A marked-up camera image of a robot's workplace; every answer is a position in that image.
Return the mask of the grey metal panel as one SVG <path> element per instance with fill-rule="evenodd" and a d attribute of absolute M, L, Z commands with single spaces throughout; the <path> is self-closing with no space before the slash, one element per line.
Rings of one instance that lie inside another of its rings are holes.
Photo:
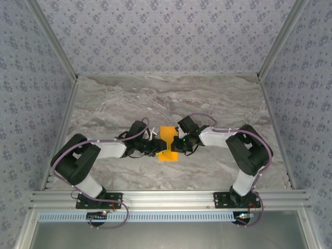
<path fill-rule="evenodd" d="M 40 223 L 30 249 L 309 249 L 301 232 L 231 223 L 129 223 L 114 230 L 85 223 Z"/>

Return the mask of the aluminium frame leg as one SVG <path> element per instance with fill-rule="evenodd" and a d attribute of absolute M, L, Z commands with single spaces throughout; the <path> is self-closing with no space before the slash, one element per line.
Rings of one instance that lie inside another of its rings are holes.
<path fill-rule="evenodd" d="M 298 216 L 308 248 L 321 249 L 320 234 L 317 229 L 313 212 L 302 209 L 298 211 Z"/>
<path fill-rule="evenodd" d="M 14 249 L 29 249 L 38 224 L 39 212 L 28 210 Z"/>

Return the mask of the aluminium frame post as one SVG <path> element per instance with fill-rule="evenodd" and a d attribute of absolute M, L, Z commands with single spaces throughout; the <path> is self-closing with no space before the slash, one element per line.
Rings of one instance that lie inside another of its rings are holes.
<path fill-rule="evenodd" d="M 59 39 L 57 38 L 55 32 L 53 31 L 46 15 L 44 14 L 42 8 L 40 7 L 37 0 L 24 0 L 27 4 L 28 8 L 32 12 L 36 22 L 40 26 L 42 32 L 46 36 L 49 44 L 51 45 L 52 49 L 54 50 L 56 56 L 60 60 L 64 70 L 69 75 L 70 79 L 73 82 L 77 80 L 77 74 L 71 65 L 69 58 L 67 57 L 64 49 L 62 48 Z"/>
<path fill-rule="evenodd" d="M 294 0 L 289 13 L 287 14 L 280 30 L 274 39 L 271 48 L 269 49 L 263 63 L 257 72 L 257 77 L 260 82 L 266 77 L 269 69 L 273 65 L 275 59 L 277 58 L 279 52 L 281 51 L 283 45 L 285 44 L 288 36 L 290 35 L 292 29 L 296 25 L 300 15 L 307 6 L 309 0 Z"/>

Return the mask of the orange square paper sheet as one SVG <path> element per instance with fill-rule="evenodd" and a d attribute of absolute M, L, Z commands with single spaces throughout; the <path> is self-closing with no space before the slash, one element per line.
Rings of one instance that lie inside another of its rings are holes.
<path fill-rule="evenodd" d="M 165 162 L 177 162 L 178 153 L 171 150 L 171 144 L 174 141 L 174 137 L 177 136 L 175 127 L 161 126 L 160 127 L 160 138 L 167 143 L 167 150 L 162 151 L 158 154 L 159 161 Z"/>

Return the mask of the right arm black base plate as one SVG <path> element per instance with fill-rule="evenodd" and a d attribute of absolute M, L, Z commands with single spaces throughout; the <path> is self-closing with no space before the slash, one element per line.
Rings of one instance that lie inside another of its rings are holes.
<path fill-rule="evenodd" d="M 259 198 L 252 192 L 245 196 L 240 196 L 236 192 L 214 192 L 214 205 L 216 209 L 248 209 L 253 207 L 260 208 Z"/>

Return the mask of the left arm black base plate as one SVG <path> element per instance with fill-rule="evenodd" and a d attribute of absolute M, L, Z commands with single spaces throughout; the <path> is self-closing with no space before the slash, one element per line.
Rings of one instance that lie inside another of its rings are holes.
<path fill-rule="evenodd" d="M 113 200 L 113 201 L 122 201 L 123 194 L 120 192 L 106 192 L 100 194 L 97 199 Z M 120 203 L 110 203 L 103 201 L 94 201 L 87 198 L 84 195 L 79 194 L 76 200 L 76 209 L 120 209 Z"/>

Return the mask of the aluminium table side rail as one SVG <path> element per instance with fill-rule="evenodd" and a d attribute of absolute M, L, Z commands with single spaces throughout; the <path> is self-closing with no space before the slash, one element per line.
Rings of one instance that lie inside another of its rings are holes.
<path fill-rule="evenodd" d="M 67 131 L 70 125 L 70 119 L 71 119 L 71 115 L 74 109 L 74 105 L 75 105 L 75 101 L 76 101 L 76 94 L 77 94 L 77 89 L 78 89 L 78 84 L 77 84 L 77 78 L 73 81 L 73 85 L 71 87 L 71 91 L 70 94 L 68 96 L 67 99 L 67 103 L 65 106 L 65 110 L 58 128 L 58 132 L 56 135 L 56 139 L 53 145 L 53 148 L 51 150 L 50 153 L 50 158 L 48 160 L 46 169 L 45 169 L 45 173 L 44 173 L 44 177 L 43 180 L 41 182 L 40 185 L 40 190 L 41 191 L 45 191 L 48 189 L 48 185 L 49 185 L 49 178 L 51 178 L 51 181 L 53 181 L 52 179 L 52 173 L 51 173 L 51 160 L 52 158 L 56 155 L 56 153 L 61 149 L 61 147 L 64 144 L 66 135 L 67 135 Z"/>
<path fill-rule="evenodd" d="M 285 168 L 286 168 L 286 173 L 287 173 L 287 177 L 288 177 L 289 186 L 290 186 L 291 189 L 297 189 L 297 184 L 296 184 L 296 181 L 295 181 L 295 178 L 294 178 L 294 175 L 293 175 L 293 171 L 291 169 L 290 162 L 289 162 L 287 154 L 286 154 L 285 147 L 283 145 L 283 141 L 282 141 L 282 138 L 281 138 L 281 135 L 280 135 L 280 131 L 278 129 L 278 125 L 277 125 L 277 122 L 276 122 L 276 119 L 275 119 L 275 116 L 274 116 L 274 112 L 273 112 L 271 103 L 269 101 L 269 96 L 267 94 L 267 90 L 266 90 L 265 85 L 263 83 L 263 80 L 260 78 L 259 74 L 257 74 L 257 78 L 258 78 L 258 81 L 259 81 L 259 84 L 260 84 L 260 87 L 261 87 L 261 90 L 262 90 L 262 94 L 263 94 L 264 99 L 265 99 L 267 110 L 269 112 L 269 115 L 270 115 L 270 118 L 271 118 L 271 121 L 272 121 L 272 126 L 273 126 L 274 134 L 275 134 L 275 137 L 276 137 L 276 141 L 278 143 L 278 147 L 279 147 L 279 150 L 280 150 L 280 153 L 281 153 L 281 156 L 282 156 Z"/>

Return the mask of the aluminium table end rail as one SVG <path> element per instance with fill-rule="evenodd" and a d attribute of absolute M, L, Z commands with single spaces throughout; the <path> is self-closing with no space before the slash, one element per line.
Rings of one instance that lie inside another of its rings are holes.
<path fill-rule="evenodd" d="M 257 73 L 133 73 L 133 74 L 78 74 L 79 77 L 139 77 L 139 76 L 239 76 L 239 77 L 256 77 Z"/>

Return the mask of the small black controller board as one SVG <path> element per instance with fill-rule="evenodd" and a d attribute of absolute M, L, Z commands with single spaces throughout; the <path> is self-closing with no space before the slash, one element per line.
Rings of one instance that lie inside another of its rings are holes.
<path fill-rule="evenodd" d="M 88 212 L 86 214 L 86 220 L 87 221 L 100 221 L 100 220 L 106 220 L 107 219 L 107 212 Z"/>
<path fill-rule="evenodd" d="M 241 224 L 241 225 L 249 224 L 251 219 L 253 219 L 255 217 L 254 213 L 244 212 L 244 211 L 234 212 L 233 214 L 234 214 L 234 218 L 236 220 L 235 223 Z"/>

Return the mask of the aluminium mounting rail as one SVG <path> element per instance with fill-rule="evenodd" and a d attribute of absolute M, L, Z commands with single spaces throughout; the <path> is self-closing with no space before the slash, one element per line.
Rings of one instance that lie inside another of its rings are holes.
<path fill-rule="evenodd" d="M 213 190 L 122 190 L 130 211 L 207 211 L 215 209 Z M 257 191 L 267 211 L 310 209 L 312 204 L 304 190 Z M 76 200 L 70 190 L 35 191 L 28 209 L 38 211 L 73 210 Z"/>

